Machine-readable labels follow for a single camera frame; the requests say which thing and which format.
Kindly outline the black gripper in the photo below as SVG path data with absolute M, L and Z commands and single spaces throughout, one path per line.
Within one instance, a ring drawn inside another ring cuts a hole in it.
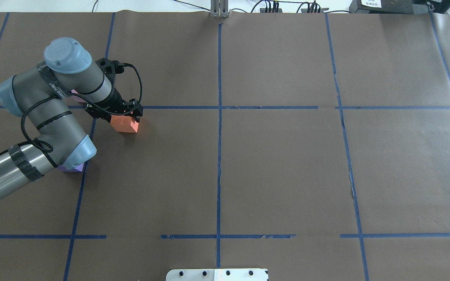
M 102 110 L 87 104 L 85 111 L 93 119 L 111 119 L 111 113 L 123 114 L 126 116 L 126 112 L 129 111 L 130 114 L 128 114 L 128 116 L 132 117 L 135 122 L 140 122 L 140 118 L 143 116 L 143 106 L 140 103 L 136 103 L 137 101 L 138 100 L 135 98 L 125 101 L 120 96 L 118 90 L 113 89 L 105 100 L 95 103 L 95 105 L 102 108 Z

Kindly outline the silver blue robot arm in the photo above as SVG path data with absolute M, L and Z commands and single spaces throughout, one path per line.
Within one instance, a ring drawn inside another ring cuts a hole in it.
M 139 122 L 142 98 L 125 101 L 115 87 L 116 75 L 125 68 L 135 66 L 107 58 L 94 61 L 76 39 L 61 37 L 45 48 L 42 62 L 0 84 L 0 103 L 20 118 L 25 137 L 0 153 L 0 200 L 55 168 L 73 170 L 96 155 L 66 98 L 85 101 L 93 119 L 118 116 Z

